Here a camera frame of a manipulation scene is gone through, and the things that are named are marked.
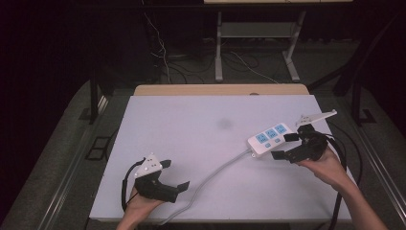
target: desk leg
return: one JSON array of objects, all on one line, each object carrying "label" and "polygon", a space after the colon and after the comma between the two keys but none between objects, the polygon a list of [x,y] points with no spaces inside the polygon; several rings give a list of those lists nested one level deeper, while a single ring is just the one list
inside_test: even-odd
[{"label": "desk leg", "polygon": [[300,79],[299,79],[298,72],[296,71],[295,65],[293,64],[292,55],[293,55],[293,50],[295,49],[295,46],[296,46],[296,42],[298,41],[299,34],[301,32],[304,20],[305,20],[305,11],[302,11],[301,14],[299,15],[299,19],[296,23],[295,30],[293,32],[294,34],[291,37],[289,48],[287,49],[287,51],[282,52],[283,59],[284,59],[284,62],[286,63],[287,70],[289,71],[290,77],[292,78],[292,80],[294,82],[299,82]]},{"label": "desk leg", "polygon": [[215,81],[223,81],[223,68],[221,66],[221,11],[217,18],[217,41],[215,49]]}]

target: table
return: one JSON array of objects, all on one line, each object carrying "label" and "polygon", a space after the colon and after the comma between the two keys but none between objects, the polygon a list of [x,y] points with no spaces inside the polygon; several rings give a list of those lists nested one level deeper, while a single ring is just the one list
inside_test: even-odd
[{"label": "table", "polygon": [[[259,4],[259,3],[333,3],[352,2],[352,0],[204,0],[205,4]],[[292,60],[293,51],[299,39],[299,34],[305,20],[305,11],[299,13],[295,22],[223,22],[221,11],[217,17],[217,36],[215,50],[215,80],[223,81],[221,64],[221,38],[222,37],[288,37],[290,44],[286,51],[282,52],[284,62],[290,77],[294,82],[300,78]]]},{"label": "table", "polygon": [[[160,160],[172,160],[160,177],[162,183],[176,186],[191,182],[176,203],[159,206],[147,219],[157,222],[185,207],[205,176],[247,149],[247,138],[280,122],[293,127],[300,112],[321,112],[314,96],[300,84],[140,85],[134,95],[101,180],[91,219],[117,221],[122,217],[124,175],[133,163],[151,152]],[[329,133],[324,121],[314,126]],[[288,143],[282,150],[297,145]],[[133,181],[128,184],[129,192]],[[308,169],[274,161],[270,155],[246,155],[213,178],[191,209],[172,222],[327,220],[335,196],[336,192]],[[350,220],[344,203],[339,219]]]}]

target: hand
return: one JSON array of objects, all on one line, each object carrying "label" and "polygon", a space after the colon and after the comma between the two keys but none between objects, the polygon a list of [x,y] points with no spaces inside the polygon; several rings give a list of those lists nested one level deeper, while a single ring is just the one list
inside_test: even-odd
[{"label": "hand", "polygon": [[160,204],[162,200],[145,198],[137,193],[135,188],[131,191],[130,200],[127,203],[122,221],[117,230],[133,230],[140,222],[145,220],[149,214]]},{"label": "hand", "polygon": [[310,169],[316,177],[331,185],[338,192],[342,192],[347,186],[353,184],[338,157],[329,147],[318,161],[304,160],[297,164]]}]

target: power strip switch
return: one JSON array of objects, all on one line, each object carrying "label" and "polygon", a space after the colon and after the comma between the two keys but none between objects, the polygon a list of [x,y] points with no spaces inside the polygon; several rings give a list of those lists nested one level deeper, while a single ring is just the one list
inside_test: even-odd
[{"label": "power strip switch", "polygon": [[272,126],[255,136],[248,138],[248,146],[253,157],[260,157],[285,143],[284,135],[293,133],[285,123]]}]

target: person's right hand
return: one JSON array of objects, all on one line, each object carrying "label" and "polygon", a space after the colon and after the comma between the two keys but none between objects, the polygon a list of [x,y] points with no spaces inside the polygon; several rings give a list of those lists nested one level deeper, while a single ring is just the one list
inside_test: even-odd
[{"label": "person's right hand", "polygon": [[338,192],[349,186],[349,183],[353,184],[338,157],[329,147],[318,161],[303,160],[297,164],[310,169],[316,177],[331,185]]}]

